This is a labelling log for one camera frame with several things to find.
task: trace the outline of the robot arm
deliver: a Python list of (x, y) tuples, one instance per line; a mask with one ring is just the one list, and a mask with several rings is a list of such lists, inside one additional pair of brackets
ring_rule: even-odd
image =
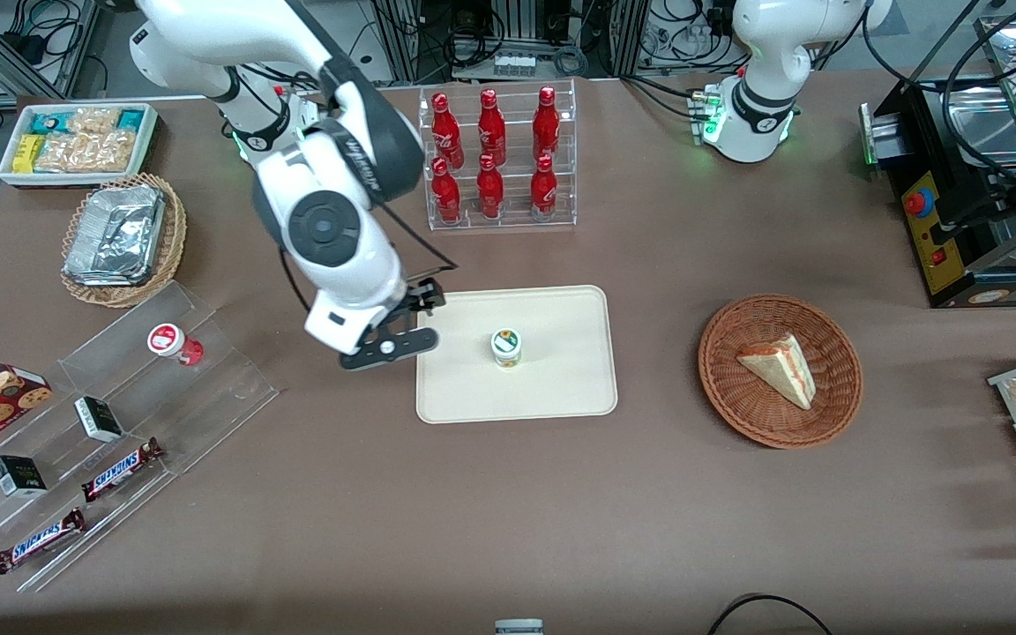
[[(257, 173), (254, 201), (266, 228), (318, 288), (305, 322), (343, 354), (350, 370), (425, 353), (436, 333), (412, 312), (443, 303), (432, 280), (409, 287), (386, 234), (368, 210), (418, 184), (424, 150), (410, 122), (336, 47), (298, 0), (137, 0), (148, 23), (130, 38), (153, 83), (197, 90), (217, 104)], [(314, 76), (328, 110), (239, 68), (291, 62)], [(405, 318), (405, 329), (387, 324)]]
[(806, 44), (839, 40), (865, 16), (867, 27), (884, 21), (892, 0), (738, 0), (732, 24), (751, 48), (742, 77), (705, 90), (705, 143), (742, 163), (772, 155), (785, 139), (795, 98), (810, 76)]

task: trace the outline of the wicker basket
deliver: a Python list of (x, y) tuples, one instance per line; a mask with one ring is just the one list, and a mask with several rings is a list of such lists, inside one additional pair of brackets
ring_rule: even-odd
[[(747, 345), (793, 333), (818, 386), (810, 410), (795, 405), (738, 360)], [(757, 295), (723, 307), (700, 338), (700, 382), (726, 423), (781, 449), (832, 441), (853, 421), (864, 394), (858, 352), (819, 309), (782, 295)]]
[[(178, 262), (183, 258), (183, 242), (186, 240), (186, 211), (183, 209), (183, 201), (175, 196), (175, 190), (162, 178), (151, 176), (151, 174), (137, 174), (135, 177), (121, 178), (120, 181), (113, 181), (112, 184), (102, 185), (99, 190), (114, 188), (130, 188), (132, 185), (151, 185), (158, 188), (167, 197), (167, 205), (163, 214), (163, 235), (158, 240), (156, 250), (156, 262), (154, 262), (154, 273), (145, 284), (138, 287), (85, 287), (76, 284), (62, 273), (61, 281), (65, 289), (73, 298), (110, 307), (110, 309), (128, 309), (136, 306), (148, 298), (153, 297), (163, 287), (175, 277), (175, 270), (178, 269)], [(69, 221), (69, 230), (65, 232), (65, 238), (61, 241), (61, 256), (69, 256), (69, 248), (73, 245), (73, 238), (77, 236), (77, 225), (81, 219), (81, 212), (84, 210), (86, 197), (77, 205), (77, 213), (73, 214), (73, 219)]]

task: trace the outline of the brown table surface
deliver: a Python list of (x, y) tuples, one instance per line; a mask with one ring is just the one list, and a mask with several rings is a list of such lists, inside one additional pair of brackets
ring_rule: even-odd
[[(284, 391), (45, 591), (0, 578), (0, 632), (704, 632), (749, 591), (835, 632), (1016, 632), (1016, 437), (986, 384), (1016, 367), (1016, 310), (927, 309), (860, 149), (859, 104), (891, 87), (818, 73), (790, 139), (737, 165), (579, 81), (577, 228), (432, 240), (463, 265), (447, 291), (601, 287), (618, 408), (456, 426), (419, 421), (415, 362), (344, 373), (305, 334), (213, 104), (157, 102), (150, 169), (190, 213), (178, 278)], [(417, 116), (416, 90), (390, 96)], [(118, 317), (57, 275), (81, 196), (0, 192), (0, 361), (44, 369)], [(395, 208), (429, 234), (423, 196)], [(384, 226), (408, 270), (432, 265)], [(858, 345), (864, 406), (829, 445), (757, 446), (698, 387), (703, 323), (766, 292)], [(803, 624), (752, 607), (725, 632)]]

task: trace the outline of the acrylic bottle rack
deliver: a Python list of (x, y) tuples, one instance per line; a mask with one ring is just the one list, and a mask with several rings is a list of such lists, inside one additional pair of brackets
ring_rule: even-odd
[[(531, 216), (531, 176), (535, 173), (535, 157), (531, 152), (531, 120), (539, 101), (539, 88), (551, 85), (556, 89), (556, 110), (559, 111), (559, 149), (553, 160), (552, 172), (559, 186), (556, 191), (556, 211), (552, 220), (537, 221)], [(480, 174), (481, 142), (477, 121), (481, 117), (481, 89), (497, 90), (500, 112), (505, 116), (508, 136), (508, 161), (500, 166), (505, 182), (504, 212), (497, 220), (481, 213), (477, 176)], [(431, 181), (431, 161), (437, 155), (434, 144), (434, 109), (431, 97), (444, 92), (449, 98), (449, 110), (460, 126), (460, 143), (464, 149), (464, 165), (452, 173), (460, 189), (460, 223), (446, 225), (437, 213)], [(523, 83), (449, 84), (423, 88), (419, 106), (419, 131), (426, 147), (424, 181), (426, 208), (431, 230), (483, 230), (497, 228), (549, 228), (575, 225), (578, 221), (577, 180), (578, 145), (575, 124), (578, 116), (575, 104), (575, 83), (562, 81), (524, 81)]]
[[(73, 507), (80, 507), (87, 531), (25, 559), (0, 576), (1, 584), (41, 590), (277, 396), (262, 372), (210, 320), (212, 314), (172, 281), (46, 370), (53, 397), (37, 415), (0, 434), (0, 454), (33, 458), (49, 490), (34, 499), (7, 498), (0, 490), (0, 551), (59, 521)], [(202, 342), (204, 355), (197, 365), (182, 366), (146, 348), (146, 334), (163, 322), (177, 324)], [(85, 437), (73, 409), (82, 394), (109, 402), (124, 428), (123, 438), (101, 443)], [(85, 504), (81, 484), (152, 437), (166, 453)]]

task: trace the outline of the yellow panel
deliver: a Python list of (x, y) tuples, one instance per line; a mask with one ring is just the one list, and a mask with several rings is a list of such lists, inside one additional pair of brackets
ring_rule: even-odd
[[(904, 192), (900, 204), (903, 204), (908, 194), (924, 188), (932, 190), (936, 200), (939, 200), (939, 190), (936, 190), (932, 173), (929, 172), (916, 181), (910, 190)], [(904, 216), (907, 217), (907, 230), (912, 235), (912, 242), (915, 243), (915, 253), (919, 254), (919, 266), (924, 269), (924, 278), (928, 281), (928, 289), (932, 290), (932, 294), (946, 290), (948, 285), (963, 277), (966, 270), (963, 268), (963, 257), (959, 256), (959, 248), (955, 246), (955, 238), (947, 241), (945, 245), (936, 245), (932, 241), (932, 228), (939, 225), (939, 209), (932, 208), (932, 213), (926, 217), (915, 217), (911, 213), (905, 213)], [(947, 259), (940, 264), (932, 264), (932, 254), (940, 248), (943, 248)]]

